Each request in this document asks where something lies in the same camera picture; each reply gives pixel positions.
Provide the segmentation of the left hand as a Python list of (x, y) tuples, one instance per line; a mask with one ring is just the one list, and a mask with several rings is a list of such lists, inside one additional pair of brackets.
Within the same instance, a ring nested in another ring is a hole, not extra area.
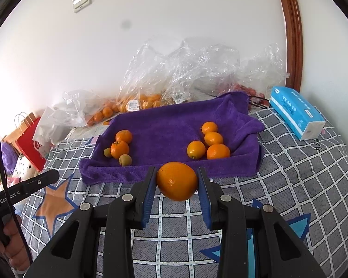
[(4, 247), (0, 241), (0, 255), (6, 256), (9, 259), (9, 264), (15, 270), (26, 271), (30, 266), (30, 261), (13, 218), (5, 224), (3, 232), (10, 238), (10, 243)]

